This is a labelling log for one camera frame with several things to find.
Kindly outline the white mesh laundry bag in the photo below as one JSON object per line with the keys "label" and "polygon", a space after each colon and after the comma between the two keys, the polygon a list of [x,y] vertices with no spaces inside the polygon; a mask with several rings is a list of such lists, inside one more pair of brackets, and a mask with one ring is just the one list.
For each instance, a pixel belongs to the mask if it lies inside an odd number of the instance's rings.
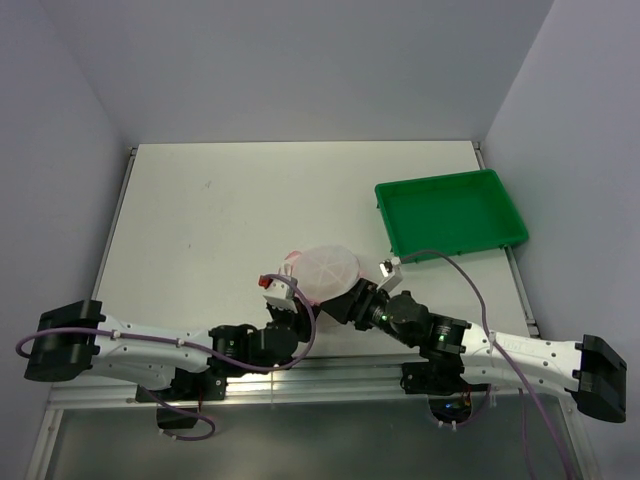
{"label": "white mesh laundry bag", "polygon": [[297,280],[297,286],[312,305],[347,293],[363,277],[359,259],[340,245],[323,245],[292,251],[278,273]]}

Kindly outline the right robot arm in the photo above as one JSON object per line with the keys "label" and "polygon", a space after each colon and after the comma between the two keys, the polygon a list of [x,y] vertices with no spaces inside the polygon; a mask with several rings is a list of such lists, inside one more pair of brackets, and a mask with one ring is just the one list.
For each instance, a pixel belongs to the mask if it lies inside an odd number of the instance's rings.
{"label": "right robot arm", "polygon": [[548,341],[486,332],[436,313],[408,291],[391,296],[361,279],[320,309],[359,331],[376,328],[420,356],[402,365],[407,394],[451,396],[490,386],[569,396],[582,414],[609,423],[626,420],[627,364],[602,338]]}

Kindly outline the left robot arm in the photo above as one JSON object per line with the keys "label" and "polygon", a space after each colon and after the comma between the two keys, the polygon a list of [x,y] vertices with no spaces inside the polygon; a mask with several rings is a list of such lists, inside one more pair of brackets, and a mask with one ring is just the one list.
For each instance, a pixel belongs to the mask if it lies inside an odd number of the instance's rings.
{"label": "left robot arm", "polygon": [[86,300],[43,313],[36,333],[16,346],[28,361],[26,379],[53,383],[103,376],[183,399],[197,376],[237,378],[299,363],[313,345],[320,312],[296,298],[292,309],[269,305],[271,320],[263,328],[167,330],[120,321],[101,309],[101,302]]}

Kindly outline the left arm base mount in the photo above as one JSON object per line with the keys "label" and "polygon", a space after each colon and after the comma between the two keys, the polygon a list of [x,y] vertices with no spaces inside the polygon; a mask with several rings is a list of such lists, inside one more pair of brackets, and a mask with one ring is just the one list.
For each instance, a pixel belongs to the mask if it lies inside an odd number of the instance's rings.
{"label": "left arm base mount", "polygon": [[156,424],[162,430],[190,430],[200,421],[205,401],[221,401],[226,380],[210,373],[178,370],[169,386],[161,390],[136,388],[137,403],[155,403]]}

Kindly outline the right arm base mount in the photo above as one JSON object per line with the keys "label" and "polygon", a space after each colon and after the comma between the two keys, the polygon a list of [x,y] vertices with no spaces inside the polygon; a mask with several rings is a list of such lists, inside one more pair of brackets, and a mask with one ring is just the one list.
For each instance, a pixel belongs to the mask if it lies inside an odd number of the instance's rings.
{"label": "right arm base mount", "polygon": [[474,421],[491,404],[491,387],[464,380],[462,365],[407,362],[401,365],[401,371],[404,393],[427,396],[431,417],[439,428],[455,431]]}

